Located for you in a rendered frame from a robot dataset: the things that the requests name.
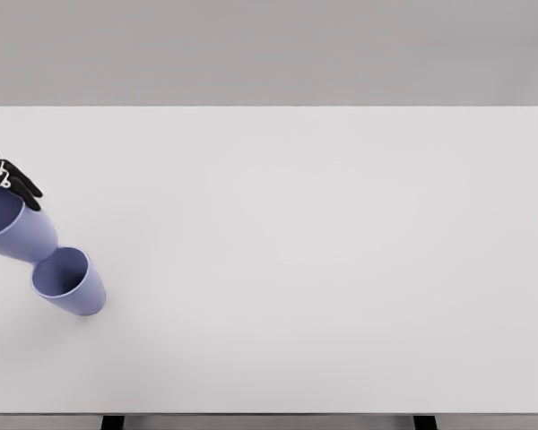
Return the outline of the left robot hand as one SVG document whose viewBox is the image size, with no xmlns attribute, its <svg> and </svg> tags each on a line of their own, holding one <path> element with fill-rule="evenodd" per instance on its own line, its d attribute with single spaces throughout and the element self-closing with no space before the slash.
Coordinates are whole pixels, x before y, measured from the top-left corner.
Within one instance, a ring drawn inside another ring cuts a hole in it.
<svg viewBox="0 0 538 430">
<path fill-rule="evenodd" d="M 21 197 L 31 210 L 41 211 L 38 198 L 43 193 L 11 161 L 3 158 L 0 158 L 0 187 Z"/>
</svg>

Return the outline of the blue plastic cup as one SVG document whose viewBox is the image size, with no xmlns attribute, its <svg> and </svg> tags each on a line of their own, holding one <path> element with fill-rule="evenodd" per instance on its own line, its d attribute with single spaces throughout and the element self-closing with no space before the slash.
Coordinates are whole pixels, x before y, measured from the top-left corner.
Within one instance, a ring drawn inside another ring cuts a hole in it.
<svg viewBox="0 0 538 430">
<path fill-rule="evenodd" d="M 35 264 L 58 248 L 56 229 L 44 211 L 0 187 L 0 254 Z"/>
<path fill-rule="evenodd" d="M 30 276 L 34 291 L 71 314 L 89 316 L 105 305 L 107 293 L 90 257 L 81 249 L 58 247 L 38 262 Z"/>
</svg>

